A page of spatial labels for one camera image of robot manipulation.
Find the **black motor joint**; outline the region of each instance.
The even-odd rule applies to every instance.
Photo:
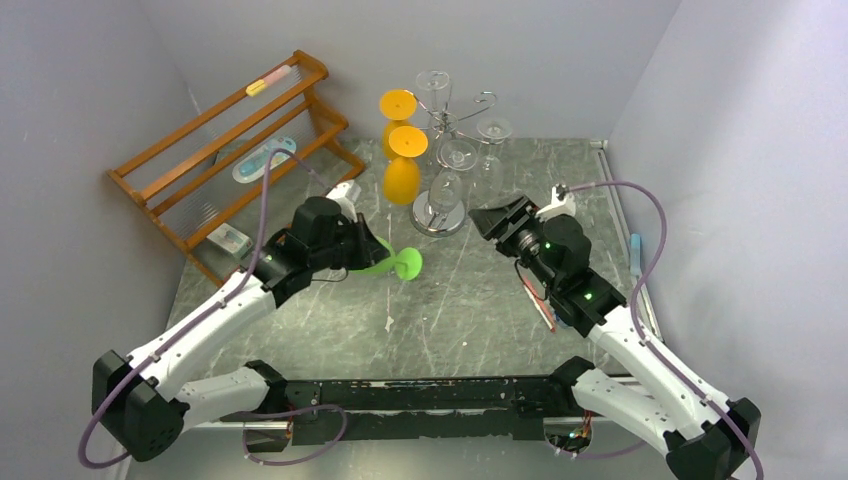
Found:
[[[469,212],[486,240],[506,257],[518,258],[545,286],[557,316],[583,335],[619,305],[624,296],[589,268],[592,242],[570,215],[545,222],[536,216],[538,207],[521,195],[505,205]]]
[[[388,258],[390,252],[368,228],[361,213],[356,221],[342,214],[335,201],[310,197],[295,210],[289,228],[271,236],[253,276],[271,291],[277,307],[312,283],[324,269],[363,270]],[[249,268],[245,259],[242,268]]]

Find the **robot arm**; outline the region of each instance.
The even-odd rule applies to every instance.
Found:
[[[389,256],[362,214],[354,212],[359,191],[353,182],[345,182],[326,198],[308,198],[297,208],[291,227],[272,236],[262,249],[253,275],[237,296],[225,300],[244,280],[245,269],[234,273],[212,298],[177,325],[127,358],[110,351],[95,363],[92,411],[143,359],[154,360],[132,379],[101,420],[133,458],[154,458],[181,432],[199,423],[254,411],[263,403],[277,404],[279,397],[285,396],[286,381],[262,362],[250,362],[227,375],[186,382],[198,365],[208,362],[247,324],[308,287],[313,273],[327,268],[361,270]],[[219,308],[172,348],[156,355],[175,332],[215,304]]]
[[[499,208],[473,210],[470,216],[483,238],[495,240],[498,252],[518,258],[533,272],[561,321],[621,362],[651,397],[622,386],[579,357],[557,369],[553,379],[570,389],[577,405],[612,419],[664,455],[678,478],[724,478],[748,453],[710,402],[740,427],[751,444],[757,436],[759,410],[744,398],[730,402],[641,322],[643,335],[637,333],[624,297],[589,268],[591,243],[577,220],[563,211],[568,198],[563,190],[554,187],[552,205],[543,209],[521,196]],[[697,385],[704,399],[649,344]]]
[[[290,404],[286,396],[289,382],[261,361],[249,362],[227,375],[186,382],[198,365],[207,362],[244,326],[276,310],[309,286],[314,272],[325,268],[363,269],[389,255],[368,230],[362,215],[355,213],[353,202],[358,191],[355,184],[346,182],[328,198],[307,199],[298,207],[291,228],[278,232],[263,248],[261,261],[236,297],[224,301],[244,280],[244,270],[233,274],[212,298],[161,337],[133,350],[127,358],[110,351],[95,363],[92,410],[101,405],[114,385],[142,359],[154,356],[155,363],[131,381],[101,420],[136,460],[158,456],[181,432],[199,423],[235,412],[278,412]],[[344,404],[346,398],[366,398],[361,389],[372,385],[376,388],[371,391],[375,396],[368,397],[371,400],[365,403],[367,407],[357,407],[361,404],[350,400],[353,410],[367,415],[366,410],[371,409],[383,415],[399,405],[401,409],[412,408],[414,403],[421,409],[412,413],[413,416],[426,415],[427,409],[439,410],[441,415],[445,409],[455,408],[459,412],[473,404],[483,411],[489,407],[498,415],[514,415],[509,421],[516,425],[530,421],[531,426],[537,427],[542,426],[540,415],[561,414],[563,410],[559,406],[566,403],[571,411],[597,412],[640,437],[665,456],[678,478],[723,478],[735,471],[747,458],[743,446],[708,402],[695,395],[647,345],[655,346],[671,365],[697,384],[708,400],[719,405],[740,426],[751,443],[757,435],[759,410],[744,398],[729,401],[725,394],[692,372],[644,325],[641,325],[644,337],[636,332],[624,297],[589,268],[591,243],[572,216],[573,211],[573,198],[563,188],[554,187],[551,205],[543,209],[521,196],[503,207],[472,210],[470,216],[483,238],[495,240],[498,252],[518,258],[521,265],[533,272],[544,285],[545,296],[561,321],[621,362],[651,396],[637,393],[609,378],[591,362],[574,357],[547,377],[505,378],[503,383],[466,379],[468,388],[482,390],[475,390],[465,399],[456,398],[454,392],[439,393],[441,388],[453,388],[460,383],[440,379],[356,380],[351,388],[361,393],[352,397],[344,397],[345,382],[333,382],[336,385],[331,386],[332,391],[324,392],[321,382],[304,381],[306,388],[316,392],[312,398],[332,400],[335,395],[343,401],[333,403]],[[220,308],[161,357],[155,357],[158,347],[174,332],[215,304]],[[388,383],[397,386],[388,387]],[[531,384],[532,388],[522,386]],[[421,400],[408,397],[411,386],[420,391]],[[535,406],[527,408],[532,402],[523,395],[510,397],[510,388],[515,391],[521,388],[528,396],[539,392]],[[403,420],[401,415],[381,416],[379,424],[394,418]],[[445,417],[433,418],[449,421]],[[533,423],[533,419],[538,419],[538,423]],[[426,425],[434,423],[428,419]],[[475,433],[470,435],[491,434],[486,426],[474,429]],[[410,438],[418,437],[414,430],[410,435]],[[524,431],[520,437],[531,439],[535,438],[533,435]]]

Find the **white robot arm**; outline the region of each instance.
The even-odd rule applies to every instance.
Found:
[[[243,271],[233,274],[204,305],[127,358],[108,352],[98,360],[93,410],[142,359],[154,357],[155,363],[133,379],[126,395],[101,420],[136,460],[158,456],[181,432],[200,423],[238,412],[272,413],[289,408],[293,402],[291,382],[261,361],[249,362],[227,375],[187,381],[244,326],[280,308],[306,288],[312,273],[324,268],[366,268],[385,258],[388,252],[368,231],[362,216],[355,213],[358,192],[353,182],[346,182],[331,192],[332,201],[307,199],[295,213],[291,228],[266,245],[262,261],[235,297],[225,300],[244,281]],[[312,404],[338,403],[363,418],[369,412],[379,412],[380,425],[404,421],[403,414],[413,419],[431,415],[426,424],[404,424],[403,435],[409,438],[418,438],[421,428],[430,432],[447,425],[444,422],[453,422],[434,436],[508,433],[514,439],[542,439],[543,417],[589,410],[620,424],[664,455],[678,478],[730,475],[747,458],[745,449],[725,420],[673,374],[647,348],[648,344],[657,347],[668,362],[697,384],[708,400],[721,406],[752,443],[759,411],[746,399],[730,402],[644,325],[644,337],[636,332],[624,298],[588,267],[591,244],[571,216],[573,208],[570,195],[554,187],[552,205],[543,209],[521,196],[503,207],[475,210],[470,215],[481,235],[496,241],[498,252],[517,257],[542,282],[557,315],[621,362],[650,396],[609,378],[579,357],[549,376],[498,377],[497,390],[487,379],[302,381],[299,389],[314,391]],[[156,355],[174,332],[216,304],[218,308],[209,317],[169,350]],[[460,385],[464,390],[457,390]],[[365,387],[372,387],[370,396],[363,395]],[[410,396],[411,391],[420,394],[420,400]],[[346,396],[346,392],[360,393]],[[454,416],[445,415],[446,411]],[[397,436],[397,431],[374,436],[378,427],[373,425],[371,430],[362,428],[349,430],[344,439],[406,438]]]

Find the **toothbrush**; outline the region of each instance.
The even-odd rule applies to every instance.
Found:
[[[289,72],[291,72],[291,67],[288,65],[283,65],[282,67],[274,70],[268,75],[265,75],[263,78],[260,78],[259,80],[248,85],[245,89],[245,93],[247,93],[251,97],[255,97],[262,93],[263,90],[288,75]]]

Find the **metal hook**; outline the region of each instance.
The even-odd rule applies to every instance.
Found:
[[[472,113],[471,115],[466,115],[466,116],[460,118],[459,120],[457,120],[458,122],[461,122],[461,121],[465,120],[466,118],[471,118],[475,115],[480,115],[481,113],[485,112],[486,110],[494,107],[498,103],[498,96],[495,95],[493,92],[483,91],[483,92],[478,93],[477,95],[474,95],[474,103],[489,103],[489,105],[486,105],[485,108],[483,108],[482,110],[478,110],[478,111]]]

